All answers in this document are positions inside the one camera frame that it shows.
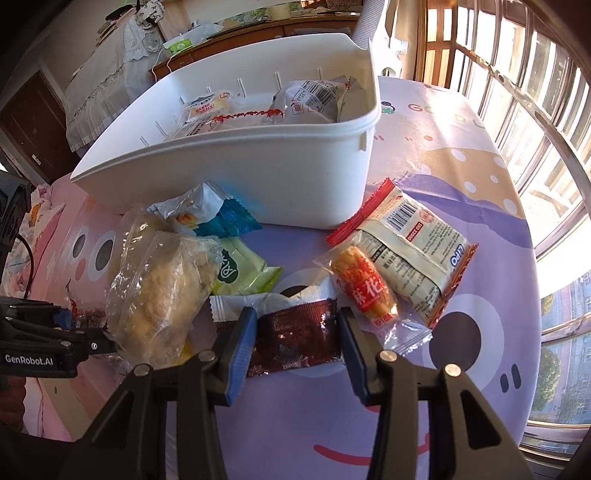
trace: blue snack package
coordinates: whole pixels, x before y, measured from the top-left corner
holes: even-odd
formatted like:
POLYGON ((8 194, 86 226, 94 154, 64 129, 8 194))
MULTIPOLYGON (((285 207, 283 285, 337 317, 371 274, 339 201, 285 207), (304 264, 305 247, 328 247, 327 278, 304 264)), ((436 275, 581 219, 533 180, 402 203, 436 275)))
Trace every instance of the blue snack package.
POLYGON ((217 215, 206 223, 201 223, 193 232, 197 236, 216 235, 219 238, 240 236, 260 230, 261 224, 246 210, 238 200, 225 199, 217 215))
POLYGON ((209 181, 148 210, 185 235, 227 238, 262 228, 238 200, 209 181))

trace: wall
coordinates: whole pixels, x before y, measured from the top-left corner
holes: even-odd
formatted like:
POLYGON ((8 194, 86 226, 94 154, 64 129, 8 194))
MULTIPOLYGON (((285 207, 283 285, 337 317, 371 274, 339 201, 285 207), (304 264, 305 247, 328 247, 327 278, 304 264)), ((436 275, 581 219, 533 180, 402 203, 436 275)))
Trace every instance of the wall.
POLYGON ((287 3, 285 0, 183 0, 191 22, 214 23, 257 8, 287 3))
MULTIPOLYGON (((68 86, 72 73, 94 52, 97 30, 105 16, 123 4, 122 0, 73 0, 66 9, 31 43, 0 93, 0 110, 23 84, 41 70, 59 98, 68 86)), ((29 180, 42 178, 24 160, 0 129, 0 145, 16 158, 29 180)))

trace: red sealing edge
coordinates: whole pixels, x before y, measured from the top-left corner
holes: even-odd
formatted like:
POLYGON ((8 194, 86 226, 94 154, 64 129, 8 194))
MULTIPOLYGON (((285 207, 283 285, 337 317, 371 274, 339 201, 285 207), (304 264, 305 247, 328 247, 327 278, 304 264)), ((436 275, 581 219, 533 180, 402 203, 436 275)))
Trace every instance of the red sealing edge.
POLYGON ((269 110, 240 112, 240 113, 235 113, 233 115, 218 115, 218 116, 213 117, 211 121, 223 123, 224 120, 228 120, 231 118, 239 118, 241 116, 254 116, 254 115, 261 115, 261 116, 281 115, 283 117, 283 112, 277 108, 271 108, 269 110))
POLYGON ((462 276, 466 271, 466 267, 468 266, 468 263, 470 263, 470 260, 472 260, 472 257, 474 256, 474 253, 476 252, 477 248, 478 244, 472 244, 464 253, 464 255, 462 255, 462 260, 460 261, 456 269, 453 271, 452 279, 449 283, 448 288, 446 288, 445 291, 441 292, 441 298, 439 298, 437 303, 433 306, 433 311, 427 319, 427 326, 431 330, 433 330, 437 325, 437 322, 439 321, 439 318, 443 313, 443 309, 446 307, 453 293, 456 291, 457 286, 460 284, 460 280, 462 279, 462 276))
MULTIPOLYGON (((388 194, 394 190, 394 186, 394 182, 392 182, 392 180, 389 178, 386 178, 378 187, 378 189, 372 193, 371 197, 365 201, 357 213, 349 220, 341 223, 341 225, 326 238, 326 241, 330 244, 330 246, 335 247, 339 243, 343 242, 355 230, 357 230, 359 225, 361 225, 365 219, 371 215, 371 213, 385 200, 388 194)), ((478 244, 472 244, 464 253, 464 255, 462 255, 462 260, 453 271, 452 279, 448 288, 441 292, 441 297, 433 306, 433 311, 427 319, 427 326, 431 330, 435 328, 439 318, 441 318, 443 309, 446 307, 450 298, 456 291, 457 286, 460 284, 460 280, 466 271, 466 267, 468 266, 468 263, 470 263, 470 260, 474 256, 477 248, 478 244)))
POLYGON ((326 241, 331 247, 336 247, 339 243, 344 241, 350 234, 357 230, 364 220, 371 215, 371 213, 378 208, 388 194, 394 190, 394 182, 386 178, 378 189, 371 194, 361 208, 349 220, 345 220, 340 226, 332 232, 326 241))

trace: white plastic bin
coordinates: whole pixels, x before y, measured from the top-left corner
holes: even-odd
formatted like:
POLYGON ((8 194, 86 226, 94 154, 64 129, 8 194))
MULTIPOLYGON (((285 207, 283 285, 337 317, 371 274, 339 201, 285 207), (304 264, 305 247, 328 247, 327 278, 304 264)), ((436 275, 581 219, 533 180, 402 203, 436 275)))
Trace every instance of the white plastic bin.
POLYGON ((380 112, 371 50, 347 35, 264 41, 157 82, 105 130, 71 179, 119 213, 213 180, 260 222, 333 228, 362 203, 380 112), (340 75, 356 77, 366 90, 366 105, 352 120, 237 128, 164 142, 177 128, 183 102, 208 91, 241 93, 248 109, 266 109, 287 81, 340 75))

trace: metal screw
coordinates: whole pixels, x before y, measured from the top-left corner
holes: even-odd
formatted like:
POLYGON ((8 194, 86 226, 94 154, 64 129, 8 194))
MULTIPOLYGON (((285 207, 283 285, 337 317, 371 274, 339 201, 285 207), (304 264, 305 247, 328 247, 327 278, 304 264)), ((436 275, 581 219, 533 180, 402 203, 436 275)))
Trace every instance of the metal screw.
POLYGON ((216 354, 213 350, 204 350, 203 352, 199 352, 198 357, 204 364, 207 364, 216 359, 216 354))
POLYGON ((398 355, 396 355, 396 352, 393 352, 392 350, 382 350, 379 353, 379 357, 384 362, 395 362, 398 359, 398 355))
POLYGON ((150 373, 150 366, 147 364, 139 364, 134 368, 134 374, 136 377, 145 377, 150 373))
POLYGON ((462 369, 456 364, 447 364, 445 366, 445 373, 450 377, 458 377, 462 373, 462 369))

